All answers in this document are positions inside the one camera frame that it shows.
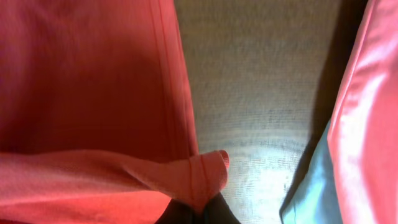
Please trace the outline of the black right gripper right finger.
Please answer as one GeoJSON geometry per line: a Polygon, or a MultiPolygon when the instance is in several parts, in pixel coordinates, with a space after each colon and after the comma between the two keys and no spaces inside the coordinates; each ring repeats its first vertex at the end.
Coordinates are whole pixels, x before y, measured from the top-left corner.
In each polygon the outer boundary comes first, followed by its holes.
{"type": "Polygon", "coordinates": [[[240,224],[221,193],[207,203],[202,218],[204,224],[240,224]]]}

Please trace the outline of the grey shirt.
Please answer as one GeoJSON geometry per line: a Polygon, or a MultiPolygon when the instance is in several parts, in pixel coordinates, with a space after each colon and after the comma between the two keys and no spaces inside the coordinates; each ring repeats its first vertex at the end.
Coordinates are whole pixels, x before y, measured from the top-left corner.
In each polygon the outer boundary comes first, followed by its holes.
{"type": "Polygon", "coordinates": [[[342,223],[329,152],[327,123],[312,139],[299,162],[294,181],[279,210],[283,224],[342,223]]]}

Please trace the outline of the orange soccer t-shirt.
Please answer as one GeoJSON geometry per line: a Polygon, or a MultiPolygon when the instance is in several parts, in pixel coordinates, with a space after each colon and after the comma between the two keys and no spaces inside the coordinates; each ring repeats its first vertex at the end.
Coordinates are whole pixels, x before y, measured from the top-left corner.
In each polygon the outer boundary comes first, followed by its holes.
{"type": "Polygon", "coordinates": [[[200,154],[173,1],[1,2],[1,222],[201,214],[228,154],[200,154]]]}

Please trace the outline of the pink shirt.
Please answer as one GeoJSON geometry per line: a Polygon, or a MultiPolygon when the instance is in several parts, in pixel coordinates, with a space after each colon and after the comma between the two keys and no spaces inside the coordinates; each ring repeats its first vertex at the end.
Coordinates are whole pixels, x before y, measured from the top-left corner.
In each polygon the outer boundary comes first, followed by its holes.
{"type": "Polygon", "coordinates": [[[397,222],[397,0],[368,1],[328,132],[345,223],[397,222]]]}

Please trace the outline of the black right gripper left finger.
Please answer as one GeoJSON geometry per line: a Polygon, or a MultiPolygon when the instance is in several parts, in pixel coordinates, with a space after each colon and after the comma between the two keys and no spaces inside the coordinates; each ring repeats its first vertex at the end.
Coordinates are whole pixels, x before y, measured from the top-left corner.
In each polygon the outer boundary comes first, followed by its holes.
{"type": "Polygon", "coordinates": [[[184,203],[171,200],[155,224],[205,224],[205,218],[184,203]]]}

